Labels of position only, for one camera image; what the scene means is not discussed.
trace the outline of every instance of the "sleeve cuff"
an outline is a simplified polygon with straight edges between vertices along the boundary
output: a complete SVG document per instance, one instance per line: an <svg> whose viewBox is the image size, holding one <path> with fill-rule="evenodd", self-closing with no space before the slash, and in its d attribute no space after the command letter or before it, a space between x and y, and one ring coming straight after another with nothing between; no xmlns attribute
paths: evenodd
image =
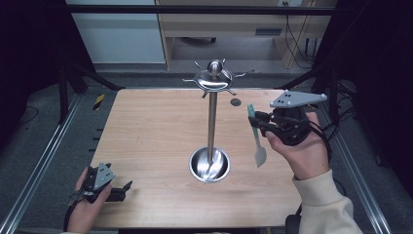
<svg viewBox="0 0 413 234"><path fill-rule="evenodd" d="M307 206L325 206L343 198L343 195L337 190L331 170L306 180L294 178L292 182L297 187L303 204Z"/></svg>

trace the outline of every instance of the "gray carpet floor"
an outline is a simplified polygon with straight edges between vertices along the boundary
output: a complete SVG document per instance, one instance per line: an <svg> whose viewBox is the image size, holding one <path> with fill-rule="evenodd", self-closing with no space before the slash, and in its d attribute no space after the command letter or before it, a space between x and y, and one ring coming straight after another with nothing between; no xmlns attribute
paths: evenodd
<svg viewBox="0 0 413 234"><path fill-rule="evenodd" d="M239 47L234 47L234 40ZM262 47L267 48L270 53L263 51ZM223 58L228 60L227 67L233 72L254 69L254 72L237 79L235 88L278 87L306 70L297 67L289 70L283 69L271 40L246 41L245 39L221 40L218 38L216 44L178 40L175 44L170 70L145 65L137 65L134 69L128 66L127 69L116 70L113 69L116 66L103 65L100 74L109 81L131 88L194 88L193 84L181 81L182 78L192 78L198 71L194 60L200 64L207 64L210 59ZM89 86L85 94L74 95L73 92L69 92L71 99L80 97L79 108L19 222L21 233L30 233L30 231L33 233L36 230L39 233L58 233L61 230L66 212L64 203L73 191L79 174L90 164L94 156L98 138L117 92L110 91L89 78L85 79ZM306 91L312 82L309 80L301 84L298 89ZM99 110L93 110L94 102L101 94L105 94L104 101ZM340 111L352 107L347 99L341 105ZM328 118L320 110L318 111L320 123L326 125ZM21 118L21 125L17 127L0 155L1 220L13 207L53 136L57 128L58 114L57 85L48 87L30 97L26 113ZM341 122L339 133L351 149L392 232L413 233L412 198L403 190L392 169L376 164L374 150L357 119L350 117ZM331 167L355 204L355 220L364 233L375 233L354 183L344 167L335 138L331 141L331 145L333 148ZM282 227L273 227L273 233L283 233Z"/></svg>

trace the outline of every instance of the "round metal base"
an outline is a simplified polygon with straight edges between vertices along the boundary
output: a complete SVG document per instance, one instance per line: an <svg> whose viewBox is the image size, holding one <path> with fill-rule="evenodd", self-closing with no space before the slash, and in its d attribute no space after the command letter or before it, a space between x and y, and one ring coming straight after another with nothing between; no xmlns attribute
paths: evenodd
<svg viewBox="0 0 413 234"><path fill-rule="evenodd" d="M214 183L222 180L230 172L230 158L218 147L213 147L212 164L207 161L207 147L196 150L189 159L189 171L199 181Z"/></svg>

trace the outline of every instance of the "forearm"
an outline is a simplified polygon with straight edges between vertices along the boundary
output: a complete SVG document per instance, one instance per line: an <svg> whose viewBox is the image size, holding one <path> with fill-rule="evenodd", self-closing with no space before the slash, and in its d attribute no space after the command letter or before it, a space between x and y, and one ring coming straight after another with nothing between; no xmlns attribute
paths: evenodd
<svg viewBox="0 0 413 234"><path fill-rule="evenodd" d="M362 233L353 219L352 201L341 195L332 171L306 180L293 180L303 204L300 233Z"/></svg>

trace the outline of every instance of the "black horizontal bar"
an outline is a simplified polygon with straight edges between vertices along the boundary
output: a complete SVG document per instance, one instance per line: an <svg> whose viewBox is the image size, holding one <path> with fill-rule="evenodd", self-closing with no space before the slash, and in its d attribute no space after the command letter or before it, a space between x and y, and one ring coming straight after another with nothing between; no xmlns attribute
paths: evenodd
<svg viewBox="0 0 413 234"><path fill-rule="evenodd" d="M188 6L188 5L49 5L50 9L68 9L71 13L91 14L218 14L335 16L354 10L309 7Z"/></svg>

